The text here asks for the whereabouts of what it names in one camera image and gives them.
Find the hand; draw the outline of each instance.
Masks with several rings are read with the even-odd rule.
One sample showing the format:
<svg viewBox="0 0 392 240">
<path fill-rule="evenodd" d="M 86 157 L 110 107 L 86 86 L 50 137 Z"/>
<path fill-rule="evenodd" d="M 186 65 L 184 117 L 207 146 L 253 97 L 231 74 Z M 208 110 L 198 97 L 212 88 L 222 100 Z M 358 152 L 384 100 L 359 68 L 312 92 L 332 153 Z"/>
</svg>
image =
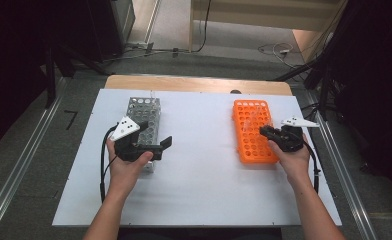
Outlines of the hand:
<svg viewBox="0 0 392 240">
<path fill-rule="evenodd" d="M 106 140 L 109 152 L 109 161 L 115 159 L 110 165 L 111 181 L 107 195 L 118 195 L 126 198 L 136 185 L 137 178 L 142 168 L 152 159 L 152 152 L 144 152 L 136 161 L 123 161 L 115 155 L 115 142 Z"/>
<path fill-rule="evenodd" d="M 305 134 L 303 135 L 303 139 L 307 142 Z M 292 186 L 298 181 L 309 178 L 308 166 L 310 154 L 305 145 L 296 152 L 283 152 L 280 147 L 271 140 L 268 141 L 268 145 L 280 159 L 280 164 L 287 174 L 287 180 Z"/>
</svg>

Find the floor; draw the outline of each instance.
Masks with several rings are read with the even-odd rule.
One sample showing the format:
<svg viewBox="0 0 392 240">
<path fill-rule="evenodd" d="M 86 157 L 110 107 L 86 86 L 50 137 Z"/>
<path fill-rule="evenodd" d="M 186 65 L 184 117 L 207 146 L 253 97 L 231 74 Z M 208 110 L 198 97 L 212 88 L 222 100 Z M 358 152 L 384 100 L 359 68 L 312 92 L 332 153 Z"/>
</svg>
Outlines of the floor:
<svg viewBox="0 0 392 240">
<path fill-rule="evenodd" d="M 154 48 L 187 48 L 189 22 L 186 9 L 188 1 L 177 4 L 173 0 L 145 1 L 145 5 L 136 4 L 137 18 L 130 42 L 154 42 Z M 154 21 L 143 16 L 157 9 Z M 200 33 L 203 22 L 194 23 L 193 47 L 200 46 Z M 291 44 L 294 52 L 281 61 L 273 53 L 273 46 L 286 48 Z M 258 28 L 218 23 L 209 23 L 207 40 L 198 54 L 180 54 L 172 58 L 168 53 L 150 57 L 128 58 L 139 52 L 125 54 L 122 59 L 107 61 L 106 69 L 118 74 L 161 74 L 179 76 L 223 77 L 231 79 L 268 80 L 280 76 L 296 65 L 304 64 L 297 44 L 288 29 Z M 37 146 L 30 152 L 29 162 L 24 165 L 26 171 L 17 184 L 17 190 L 11 198 L 5 199 L 7 208 L 0 218 L 1 239 L 79 239 L 86 228 L 53 228 L 51 222 L 56 212 L 59 198 L 69 170 L 74 161 L 86 123 L 96 99 L 98 90 L 103 88 L 106 76 L 100 76 L 81 64 L 76 65 L 74 79 L 60 79 L 58 91 L 59 103 L 53 112 L 44 110 L 45 93 L 36 99 L 21 118 L 12 126 L 0 142 L 0 191 L 3 189 L 15 164 L 24 158 L 23 150 L 30 148 L 29 139 L 37 139 Z M 292 88 L 300 106 L 310 104 L 310 94 L 302 87 L 306 74 L 301 74 L 286 81 Z M 71 112 L 77 112 L 75 121 L 71 121 Z M 41 129 L 43 136 L 33 135 L 39 126 L 41 116 L 52 114 L 51 122 Z M 340 149 L 342 159 L 355 183 L 363 206 L 371 220 L 376 237 L 365 239 L 392 239 L 392 182 L 381 176 L 374 176 L 359 171 L 364 163 L 357 152 L 351 132 L 328 112 L 328 124 Z M 336 173 L 327 145 L 322 141 L 322 133 L 314 130 L 311 134 L 317 143 L 322 166 L 327 176 L 330 190 L 335 195 L 335 203 L 341 215 L 342 231 L 348 239 L 362 239 L 358 224 L 348 204 L 347 196 Z M 299 226 L 282 229 L 284 239 L 303 239 Z"/>
</svg>

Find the wire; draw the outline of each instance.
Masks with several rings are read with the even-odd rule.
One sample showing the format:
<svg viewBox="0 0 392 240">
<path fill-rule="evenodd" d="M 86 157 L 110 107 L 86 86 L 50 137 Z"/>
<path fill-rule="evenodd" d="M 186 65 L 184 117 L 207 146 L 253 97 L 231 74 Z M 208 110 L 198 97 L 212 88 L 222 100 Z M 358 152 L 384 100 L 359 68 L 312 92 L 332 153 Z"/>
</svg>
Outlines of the wire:
<svg viewBox="0 0 392 240">
<path fill-rule="evenodd" d="M 202 45 L 202 1 L 198 1 L 198 2 L 199 2 L 199 45 Z"/>
<path fill-rule="evenodd" d="M 106 170 L 108 169 L 109 165 L 116 159 L 116 156 L 114 159 L 111 160 L 111 162 L 108 164 L 108 166 L 106 167 L 106 169 L 103 168 L 103 162 L 105 159 L 105 145 L 106 145 L 106 139 L 108 138 L 109 134 L 113 131 L 115 131 L 115 129 L 117 128 L 118 125 L 109 128 L 109 130 L 106 132 L 105 137 L 103 138 L 103 142 L 102 142 L 102 151 L 100 154 L 100 198 L 102 199 L 102 202 L 105 201 L 105 174 L 106 174 Z"/>
<path fill-rule="evenodd" d="M 266 52 L 264 52 L 264 47 L 266 47 L 266 46 L 271 46 L 271 45 L 274 45 L 275 43 L 273 43 L 273 44 L 265 44 L 265 45 L 262 45 L 262 46 L 259 46 L 258 47 L 258 52 L 260 52 L 260 53 L 262 53 L 262 54 L 265 54 L 265 55 L 273 55 L 272 53 L 266 53 Z"/>
<path fill-rule="evenodd" d="M 306 110 L 308 108 L 313 108 L 311 110 L 311 112 L 307 116 L 304 117 L 304 119 L 308 119 L 309 121 L 313 122 L 314 118 L 315 118 L 315 114 L 319 110 L 318 107 L 319 107 L 319 103 L 313 103 L 313 104 L 309 104 L 309 105 L 307 105 L 305 107 L 301 107 L 301 111 L 304 111 L 304 110 Z M 326 105 L 325 107 L 326 107 L 326 110 L 332 110 L 332 111 L 335 111 L 336 114 L 338 113 L 338 110 L 335 107 L 333 107 L 333 106 Z M 312 138 L 313 137 L 312 129 L 313 128 L 308 128 L 308 132 L 309 132 L 309 135 L 311 136 L 311 141 L 312 141 L 312 144 L 314 145 L 315 153 L 317 154 L 317 156 L 319 156 L 318 151 L 317 151 L 317 149 L 318 149 L 317 148 L 317 144 L 315 143 L 314 139 Z M 320 162 L 320 165 L 323 166 L 321 158 L 318 158 L 318 161 Z"/>
<path fill-rule="evenodd" d="M 146 49 L 140 49 L 139 48 L 139 49 L 129 50 L 128 52 L 139 51 L 139 50 L 145 51 Z M 184 51 L 184 52 L 180 52 L 180 51 L 176 51 L 176 52 L 179 52 L 181 54 L 193 54 L 193 52 L 189 52 L 187 50 Z M 174 53 L 174 51 L 172 51 L 172 50 L 155 50 L 154 52 L 150 52 L 150 53 L 145 53 L 145 54 L 135 55 L 135 56 L 129 56 L 129 57 L 112 58 L 112 59 L 109 59 L 107 61 L 115 61 L 115 60 L 121 60 L 121 59 L 134 59 L 134 58 L 152 56 L 152 55 L 160 54 L 160 53 Z"/>
<path fill-rule="evenodd" d="M 105 171 L 103 172 L 103 179 L 105 179 L 106 172 L 108 171 L 108 168 L 111 166 L 111 164 L 117 159 L 118 155 L 115 155 L 115 157 L 109 162 L 108 166 L 106 166 Z"/>
<path fill-rule="evenodd" d="M 286 64 L 287 66 L 289 66 L 289 67 L 291 67 L 291 68 L 296 68 L 295 66 L 293 66 L 293 65 L 288 64 L 287 62 L 285 62 L 285 61 L 284 61 L 284 57 L 283 57 L 283 58 L 279 57 L 279 56 L 277 55 L 277 53 L 275 52 L 276 46 L 281 45 L 281 44 L 287 44 L 287 45 L 289 45 L 289 46 L 291 47 L 290 49 L 288 49 L 289 52 L 293 49 L 293 46 L 292 46 L 291 44 L 289 44 L 289 43 L 276 43 L 276 44 L 274 44 L 274 46 L 273 46 L 273 54 L 274 54 L 274 56 L 276 56 L 276 58 L 278 58 L 278 60 L 280 60 L 282 63 Z"/>
<path fill-rule="evenodd" d="M 319 173 L 321 172 L 321 170 L 318 169 L 317 158 L 315 157 L 314 150 L 312 150 L 311 146 L 309 146 L 309 144 L 307 142 L 303 141 L 303 144 L 307 147 L 308 152 L 311 155 L 312 160 L 314 162 L 314 189 L 318 193 L 319 192 L 319 185 L 320 185 Z"/>
<path fill-rule="evenodd" d="M 206 10 L 203 43 L 202 43 L 202 45 L 199 47 L 198 50 L 192 51 L 192 52 L 200 52 L 200 51 L 202 50 L 202 48 L 205 46 L 205 43 L 206 43 L 206 28 L 207 28 L 207 26 L 208 26 L 208 17 L 209 17 L 209 10 L 210 10 L 210 9 L 211 9 L 211 0 L 209 0 L 208 9 Z"/>
<path fill-rule="evenodd" d="M 334 15 L 333 20 L 331 21 L 330 25 L 329 25 L 329 26 L 326 28 L 326 30 L 320 35 L 320 37 L 318 37 L 317 40 L 315 40 L 315 41 L 311 44 L 311 46 L 309 46 L 309 47 L 305 48 L 304 50 L 302 50 L 301 53 L 303 53 L 303 52 L 305 52 L 306 50 L 308 50 L 308 49 L 314 47 L 315 44 L 317 44 L 317 42 L 319 42 L 320 39 L 322 39 L 322 38 L 324 37 L 324 35 L 325 35 L 325 34 L 326 34 L 326 33 L 327 33 L 327 32 L 337 23 L 337 22 L 336 22 L 336 18 L 337 18 L 337 16 L 339 16 L 339 13 L 342 11 L 344 5 L 345 5 L 345 4 L 342 4 L 342 5 L 340 6 L 339 10 L 338 10 L 338 11 L 336 12 L 336 14 Z"/>
</svg>

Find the metal frame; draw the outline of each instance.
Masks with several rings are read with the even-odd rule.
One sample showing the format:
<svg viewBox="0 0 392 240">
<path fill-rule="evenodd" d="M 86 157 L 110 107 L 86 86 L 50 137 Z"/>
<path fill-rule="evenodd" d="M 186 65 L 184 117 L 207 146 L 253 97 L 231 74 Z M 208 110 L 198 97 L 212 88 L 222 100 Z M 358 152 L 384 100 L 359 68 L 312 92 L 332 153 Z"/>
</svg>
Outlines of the metal frame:
<svg viewBox="0 0 392 240">
<path fill-rule="evenodd" d="M 147 27 L 146 35 L 144 38 L 144 42 L 149 42 L 150 35 L 152 34 L 153 24 L 155 23 L 156 15 L 158 14 L 159 6 L 161 5 L 161 0 L 156 0 L 155 7 L 153 8 L 152 17 L 149 21 L 149 26 Z"/>
<path fill-rule="evenodd" d="M 21 183 L 22 178 L 27 172 L 28 166 L 33 159 L 34 153 L 40 145 L 40 142 L 43 139 L 60 102 L 62 101 L 67 85 L 68 82 L 65 78 L 62 77 L 57 85 L 58 96 L 54 99 L 54 102 L 51 107 L 44 110 L 36 128 L 34 129 L 30 139 L 27 142 L 27 145 L 25 146 L 20 157 L 18 158 L 15 167 L 12 169 L 9 177 L 7 178 L 5 184 L 0 190 L 0 221 L 2 220 L 3 215 L 8 209 L 9 204 L 12 201 L 14 194 L 18 189 L 19 184 Z"/>
<path fill-rule="evenodd" d="M 308 91 L 307 98 L 310 104 L 318 102 L 316 97 Z M 358 230 L 364 240 L 378 239 L 367 211 L 364 208 L 362 200 L 356 190 L 352 177 L 345 166 L 339 148 L 332 135 L 328 122 L 324 121 L 321 114 L 316 114 L 318 123 L 320 124 L 320 132 L 330 154 L 334 169 L 336 170 L 339 182 L 342 185 L 346 200 L 351 208 Z"/>
</svg>

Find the white board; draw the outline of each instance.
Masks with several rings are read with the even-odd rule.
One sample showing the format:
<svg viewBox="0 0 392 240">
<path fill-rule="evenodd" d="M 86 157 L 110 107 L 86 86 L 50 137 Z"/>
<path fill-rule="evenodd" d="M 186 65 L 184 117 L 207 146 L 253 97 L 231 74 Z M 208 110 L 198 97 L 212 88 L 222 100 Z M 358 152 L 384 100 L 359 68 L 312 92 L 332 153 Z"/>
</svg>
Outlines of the white board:
<svg viewBox="0 0 392 240">
<path fill-rule="evenodd" d="M 100 90 L 54 226 L 90 225 L 101 205 L 103 136 L 125 114 L 130 97 L 151 96 L 150 91 Z M 300 225 L 293 191 L 281 165 L 242 164 L 232 120 L 234 100 L 260 99 L 267 101 L 274 126 L 280 127 L 283 119 L 302 117 L 295 97 L 166 91 L 157 91 L 155 96 L 161 99 L 162 108 L 158 141 L 172 136 L 173 144 L 156 163 L 154 173 L 140 175 L 126 201 L 121 225 Z M 303 130 L 312 146 L 307 129 Z M 313 179 L 312 161 L 309 174 Z M 105 182 L 108 188 L 109 174 Z M 322 173 L 319 195 L 334 222 L 341 225 Z"/>
</svg>

